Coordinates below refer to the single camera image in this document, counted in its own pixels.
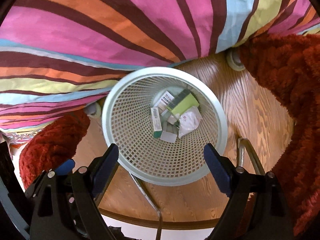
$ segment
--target perforated basket wall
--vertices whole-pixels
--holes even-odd
[[[167,87],[187,88],[197,98],[203,117],[198,129],[167,143],[153,138],[150,103]],[[205,176],[203,149],[221,138],[216,111],[195,87],[172,77],[147,77],[127,86],[115,99],[110,125],[125,168],[141,179],[166,186],[183,185]]]

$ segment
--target basket rim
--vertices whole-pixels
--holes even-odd
[[[112,88],[112,90],[109,92],[106,98],[106,101],[104,102],[101,116],[103,136],[107,145],[110,146],[111,143],[115,143],[112,131],[111,129],[109,129],[109,127],[111,127],[112,109],[114,107],[118,95],[120,95],[131,84],[141,79],[154,76],[171,77],[183,81],[188,85],[196,88],[211,104],[212,109],[217,116],[218,123],[218,143],[216,145],[216,150],[222,156],[227,145],[228,125],[225,113],[222,109],[219,100],[217,99],[215,94],[209,89],[209,87],[207,87],[202,81],[200,81],[196,77],[184,71],[168,67],[146,67],[137,70],[126,75]],[[143,181],[161,186],[181,186],[189,184],[191,182],[201,179],[210,172],[207,164],[204,163],[204,165],[201,168],[188,175],[174,178],[163,178],[146,174],[145,172],[141,171],[140,169],[132,165],[129,161],[127,161],[127,159],[121,153],[119,154],[118,162],[122,167],[124,167],[129,173],[133,174],[134,176],[142,179]]]

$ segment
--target colorful striped bedspread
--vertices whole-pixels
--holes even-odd
[[[131,71],[319,31],[309,0],[17,0],[0,27],[0,130],[24,143]]]

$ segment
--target white plastic bag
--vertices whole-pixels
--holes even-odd
[[[179,119],[179,138],[198,128],[202,116],[196,106],[190,107]]]

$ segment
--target wooden floor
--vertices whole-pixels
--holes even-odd
[[[224,52],[178,67],[204,82],[220,100],[228,120],[228,143],[224,155],[236,164],[236,138],[247,137],[270,170],[290,142],[293,121],[274,96],[261,88],[247,71],[235,72],[227,65]],[[75,156],[76,167],[88,165],[107,146],[99,120],[92,120],[87,136]],[[245,156],[244,167],[254,172]],[[228,198],[221,194],[211,174],[184,186],[164,187],[147,183],[162,209],[164,221],[187,222],[219,218]],[[156,212],[140,193],[128,172],[117,170],[100,208],[119,215],[158,220]]]

